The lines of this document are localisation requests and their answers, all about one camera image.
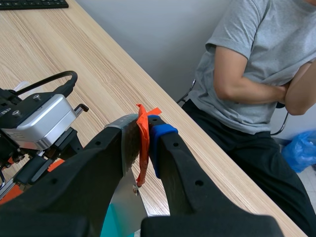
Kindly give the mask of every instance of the gray t-shirt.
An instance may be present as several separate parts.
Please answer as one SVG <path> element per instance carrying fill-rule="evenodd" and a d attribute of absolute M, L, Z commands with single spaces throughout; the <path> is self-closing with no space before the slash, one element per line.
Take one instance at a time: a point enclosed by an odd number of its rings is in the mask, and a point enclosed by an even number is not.
<path fill-rule="evenodd" d="M 305 0 L 233 0 L 206 43 L 196 71 L 198 89 L 189 98 L 230 128 L 249 134 L 270 131 L 276 102 L 248 105 L 217 97 L 213 87 L 216 45 L 248 59 L 244 76 L 250 80 L 283 85 L 316 58 L 316 6 Z"/>

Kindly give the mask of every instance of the white wall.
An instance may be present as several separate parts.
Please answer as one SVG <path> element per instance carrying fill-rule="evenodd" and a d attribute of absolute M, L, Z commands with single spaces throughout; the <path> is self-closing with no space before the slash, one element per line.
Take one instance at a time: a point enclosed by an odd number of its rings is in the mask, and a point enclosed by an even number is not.
<path fill-rule="evenodd" d="M 195 68 L 230 0 L 77 0 L 107 33 L 174 99 L 190 87 Z M 285 109 L 272 118 L 277 131 Z M 316 127 L 316 106 L 288 120 L 277 137 Z"/>

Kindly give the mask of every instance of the keyboard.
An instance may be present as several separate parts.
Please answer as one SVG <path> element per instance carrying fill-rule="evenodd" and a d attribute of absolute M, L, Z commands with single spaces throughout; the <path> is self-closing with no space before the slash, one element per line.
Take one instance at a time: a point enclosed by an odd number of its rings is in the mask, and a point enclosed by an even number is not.
<path fill-rule="evenodd" d="M 0 10 L 67 8 L 65 0 L 0 0 Z"/>

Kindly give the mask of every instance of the blue plastic bag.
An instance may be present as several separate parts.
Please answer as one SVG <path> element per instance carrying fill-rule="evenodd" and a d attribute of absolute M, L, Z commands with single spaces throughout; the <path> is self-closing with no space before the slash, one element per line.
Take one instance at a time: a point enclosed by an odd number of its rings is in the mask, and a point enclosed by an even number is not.
<path fill-rule="evenodd" d="M 281 153 L 296 173 L 316 164 L 316 131 L 297 135 L 290 144 L 283 148 Z"/>

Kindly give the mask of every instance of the chair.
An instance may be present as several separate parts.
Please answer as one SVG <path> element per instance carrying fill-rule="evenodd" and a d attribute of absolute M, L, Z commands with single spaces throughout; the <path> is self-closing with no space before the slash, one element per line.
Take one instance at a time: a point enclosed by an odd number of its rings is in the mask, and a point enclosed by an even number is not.
<path fill-rule="evenodd" d="M 193 80 L 190 89 L 188 90 L 188 92 L 187 92 L 184 96 L 181 97 L 180 100 L 177 101 L 177 104 L 179 104 L 181 101 L 186 102 L 186 101 L 185 101 L 185 98 L 188 96 L 188 94 L 190 93 L 190 91 L 193 89 L 193 87 L 194 87 L 196 81 L 197 81 L 196 79 Z M 281 103 L 279 103 L 279 102 L 278 102 L 277 105 L 276 105 L 276 108 L 277 108 L 277 109 L 281 109 L 281 108 L 284 108 L 284 107 L 285 107 L 285 105 L 284 105 L 284 104 L 281 104 Z M 285 119 L 284 119 L 284 121 L 283 121 L 283 124 L 282 124 L 282 126 L 281 126 L 281 128 L 280 128 L 277 132 L 271 133 L 271 136 L 278 135 L 278 134 L 280 134 L 280 133 L 284 130 L 285 125 L 286 125 L 286 122 L 287 122 L 287 119 L 288 119 L 288 115 L 289 115 L 289 113 L 287 112 L 287 113 L 286 113 L 286 116 L 285 116 Z"/>

